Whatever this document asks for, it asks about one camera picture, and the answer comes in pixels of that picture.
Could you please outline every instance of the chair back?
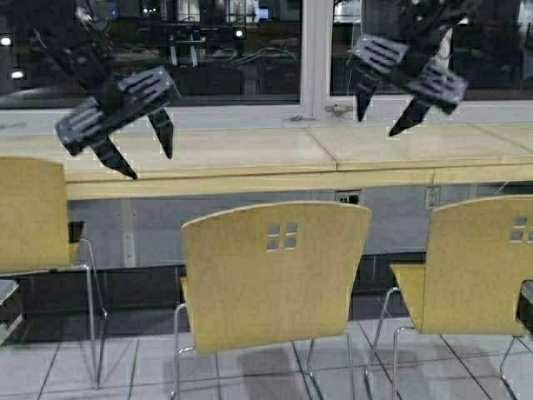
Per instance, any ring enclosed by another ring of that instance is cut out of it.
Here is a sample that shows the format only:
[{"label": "chair back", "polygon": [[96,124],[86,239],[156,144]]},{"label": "chair back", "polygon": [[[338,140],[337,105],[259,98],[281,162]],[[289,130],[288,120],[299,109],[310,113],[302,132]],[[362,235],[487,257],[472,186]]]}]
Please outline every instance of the chair back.
[{"label": "chair back", "polygon": [[533,196],[492,197],[433,212],[425,333],[522,334],[521,285],[533,279]]},{"label": "chair back", "polygon": [[0,157],[0,274],[68,265],[62,164]]},{"label": "chair back", "polygon": [[342,334],[370,221],[363,207],[287,202],[186,223],[197,351]]}]

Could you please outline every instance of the electrical outlet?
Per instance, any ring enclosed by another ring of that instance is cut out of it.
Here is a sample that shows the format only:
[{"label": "electrical outlet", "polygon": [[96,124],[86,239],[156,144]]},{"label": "electrical outlet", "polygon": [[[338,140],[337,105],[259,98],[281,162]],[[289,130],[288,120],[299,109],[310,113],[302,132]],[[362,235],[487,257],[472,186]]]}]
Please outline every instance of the electrical outlet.
[{"label": "electrical outlet", "polygon": [[346,190],[335,192],[335,201],[339,203],[357,205],[361,201],[361,190]]},{"label": "electrical outlet", "polygon": [[426,210],[431,211],[433,208],[438,207],[441,202],[441,188],[440,187],[428,187],[426,189]]}]

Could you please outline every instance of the floor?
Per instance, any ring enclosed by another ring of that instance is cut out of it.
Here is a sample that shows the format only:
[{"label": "floor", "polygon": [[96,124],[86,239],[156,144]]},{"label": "floor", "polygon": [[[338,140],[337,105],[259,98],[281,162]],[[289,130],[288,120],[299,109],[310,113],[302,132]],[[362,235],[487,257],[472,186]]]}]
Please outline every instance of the floor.
[{"label": "floor", "polygon": [[[354,300],[356,319],[348,324],[358,400],[390,399],[392,336],[410,325],[401,299],[387,315],[378,355],[371,369],[371,393],[362,379],[370,353],[381,297]],[[159,400],[172,390],[172,310],[116,312],[102,370],[102,388],[92,390],[84,316],[33,318],[0,347],[0,400]],[[180,335],[192,344],[190,333]],[[402,400],[511,399],[498,378],[508,337],[401,336]],[[308,342],[182,356],[182,400],[306,400],[302,369]],[[326,400],[351,398],[346,337],[318,340],[313,367]],[[519,399],[533,398],[533,341],[521,340],[508,362]]]}]

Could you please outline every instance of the square hole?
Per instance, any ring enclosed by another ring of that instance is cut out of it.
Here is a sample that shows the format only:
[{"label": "square hole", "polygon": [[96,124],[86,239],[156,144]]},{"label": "square hole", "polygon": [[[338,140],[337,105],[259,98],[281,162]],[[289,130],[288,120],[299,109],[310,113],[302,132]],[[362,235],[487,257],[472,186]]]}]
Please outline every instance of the square hole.
[{"label": "square hole", "polygon": [[266,244],[266,250],[268,252],[276,252],[280,248],[280,241],[277,239],[271,239]]},{"label": "square hole", "polygon": [[286,250],[294,250],[296,248],[296,238],[295,237],[288,237],[285,239],[285,249]]},{"label": "square hole", "polygon": [[269,225],[266,234],[270,237],[280,236],[280,226],[275,223]]},{"label": "square hole", "polygon": [[298,233],[298,224],[296,222],[289,222],[286,225],[286,235],[296,235]]},{"label": "square hole", "polygon": [[527,217],[516,217],[515,228],[525,228],[527,224]]},{"label": "square hole", "polygon": [[524,236],[524,233],[522,232],[512,232],[511,241],[514,243],[520,243],[522,241],[522,236]]}]

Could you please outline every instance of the chair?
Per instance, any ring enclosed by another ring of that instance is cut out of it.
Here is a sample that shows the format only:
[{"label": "chair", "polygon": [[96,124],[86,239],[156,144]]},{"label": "chair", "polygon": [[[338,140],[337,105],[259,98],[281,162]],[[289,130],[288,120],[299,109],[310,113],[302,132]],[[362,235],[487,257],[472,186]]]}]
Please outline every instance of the chair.
[{"label": "chair", "polygon": [[398,287],[387,295],[365,369],[368,382],[387,304],[401,291],[413,327],[394,334],[392,397],[398,383],[398,337],[411,329],[427,334],[511,335],[504,371],[524,327],[516,318],[522,283],[533,279],[533,196],[493,197],[441,207],[433,212],[426,264],[394,264]]},{"label": "chair", "polygon": [[[334,202],[287,202],[203,217],[182,228],[185,303],[174,318],[171,398],[180,398],[179,355],[217,353],[313,339],[346,330],[351,290],[371,221],[370,210]],[[180,348],[187,310],[194,347]],[[351,349],[351,339],[347,335]],[[348,354],[351,365],[351,350]],[[352,392],[355,388],[352,374]]]},{"label": "chair", "polygon": [[[72,266],[79,242],[69,243],[67,191],[62,164],[18,157],[0,157],[0,278],[22,278],[48,272],[85,271],[91,336],[94,386],[99,386],[107,311],[94,266],[92,245],[87,245],[91,265]],[[97,362],[92,278],[104,323]]]}]

